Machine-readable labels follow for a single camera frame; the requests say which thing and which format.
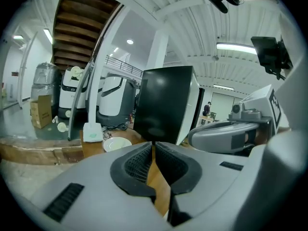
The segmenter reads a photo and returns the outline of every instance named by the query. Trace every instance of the metal railing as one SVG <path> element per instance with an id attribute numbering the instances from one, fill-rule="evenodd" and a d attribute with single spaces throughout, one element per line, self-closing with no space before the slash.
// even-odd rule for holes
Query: metal railing
<path id="1" fill-rule="evenodd" d="M 142 75 L 143 75 L 142 70 L 140 70 L 140 69 L 138 69 L 138 68 L 136 68 L 132 65 L 129 65 L 129 64 L 123 62 L 123 61 L 120 61 L 116 58 L 107 56 L 106 59 L 105 59 L 105 64 L 109 65 L 111 67 L 116 67 L 116 68 L 122 69 L 123 71 L 129 72 L 133 75 L 136 75 L 136 76 L 142 78 Z"/>

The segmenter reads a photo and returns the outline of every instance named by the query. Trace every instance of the ceiling light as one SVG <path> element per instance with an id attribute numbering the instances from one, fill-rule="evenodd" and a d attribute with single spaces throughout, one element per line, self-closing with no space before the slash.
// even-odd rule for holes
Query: ceiling light
<path id="1" fill-rule="evenodd" d="M 217 43 L 218 50 L 231 50 L 231 51 L 242 51 L 251 54 L 257 54 L 256 49 L 251 46 L 245 46 L 242 44 L 228 44 L 228 43 Z"/>
<path id="2" fill-rule="evenodd" d="M 21 35 L 14 35 L 14 36 L 13 36 L 13 39 L 24 39 L 24 38 L 23 38 L 23 36 L 21 36 Z"/>
<path id="3" fill-rule="evenodd" d="M 223 89 L 227 89 L 227 90 L 234 90 L 234 88 L 232 88 L 232 87 L 224 87 L 224 86 L 220 86 L 220 85 L 213 85 L 213 87 L 223 88 Z"/>
<path id="4" fill-rule="evenodd" d="M 49 39 L 50 43 L 52 44 L 52 36 L 48 29 L 44 29 L 44 33 L 46 34 L 47 38 Z"/>

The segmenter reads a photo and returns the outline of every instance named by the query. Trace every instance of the stair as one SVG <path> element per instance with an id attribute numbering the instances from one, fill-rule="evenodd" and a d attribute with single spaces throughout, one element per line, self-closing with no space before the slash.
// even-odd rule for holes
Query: stair
<path id="1" fill-rule="evenodd" d="M 53 26 L 53 64 L 62 71 L 71 66 L 85 68 L 118 5 L 115 0 L 60 0 Z"/>

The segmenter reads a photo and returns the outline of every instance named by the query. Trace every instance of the ceiling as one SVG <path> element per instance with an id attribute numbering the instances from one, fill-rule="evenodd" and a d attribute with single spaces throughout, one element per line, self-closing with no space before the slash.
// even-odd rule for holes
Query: ceiling
<path id="1" fill-rule="evenodd" d="M 131 3 L 126 3 L 128 0 L 118 1 L 127 6 Z M 240 6 L 225 3 L 229 13 L 223 14 L 208 0 L 133 1 L 135 3 L 131 3 L 132 10 L 136 11 L 138 6 L 141 6 L 142 10 L 146 10 L 150 15 L 131 12 L 131 16 L 127 18 L 130 20 L 127 21 L 129 30 L 123 24 L 122 34 L 116 39 L 117 43 L 113 42 L 115 45 L 124 42 L 120 48 L 124 49 L 129 32 L 132 38 L 136 37 L 136 47 L 138 44 L 142 46 L 138 49 L 139 53 L 148 55 L 154 31 L 149 26 L 146 27 L 146 24 L 153 25 L 154 20 L 151 17 L 154 17 L 157 25 L 164 26 L 169 32 L 165 65 L 192 64 L 202 87 L 220 84 L 233 87 L 234 91 L 229 91 L 230 94 L 245 96 L 268 84 L 273 84 L 277 89 L 283 83 L 275 76 L 265 73 L 256 55 L 216 49 L 217 42 L 252 46 L 252 36 L 280 39 L 279 8 L 274 2 L 245 1 Z M 136 22 L 139 15 L 145 18 L 143 26 Z M 213 56 L 218 56 L 218 60 L 214 61 Z"/>

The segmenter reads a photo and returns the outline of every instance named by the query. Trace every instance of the white pillar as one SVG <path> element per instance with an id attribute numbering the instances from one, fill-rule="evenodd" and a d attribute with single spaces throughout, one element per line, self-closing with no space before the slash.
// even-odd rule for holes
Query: white pillar
<path id="1" fill-rule="evenodd" d="M 146 69 L 163 67 L 169 35 L 163 30 L 156 31 Z"/>
<path id="2" fill-rule="evenodd" d="M 97 54 L 97 58 L 95 61 L 95 67 L 94 67 L 95 72 L 94 72 L 93 81 L 92 81 L 92 85 L 90 88 L 90 96 L 89 96 L 88 120 L 89 120 L 89 123 L 91 124 L 96 123 L 96 101 L 97 101 L 97 93 L 98 93 L 99 84 L 100 84 L 100 78 L 103 72 L 103 63 L 107 56 L 108 51 L 110 50 L 110 45 L 112 43 L 112 40 L 114 39 L 117 30 L 119 29 L 121 23 L 123 22 L 128 12 L 129 12 L 128 7 L 123 8 L 119 12 L 119 14 L 116 16 L 116 18 L 113 20 L 107 33 L 104 36 L 101 47 Z"/>

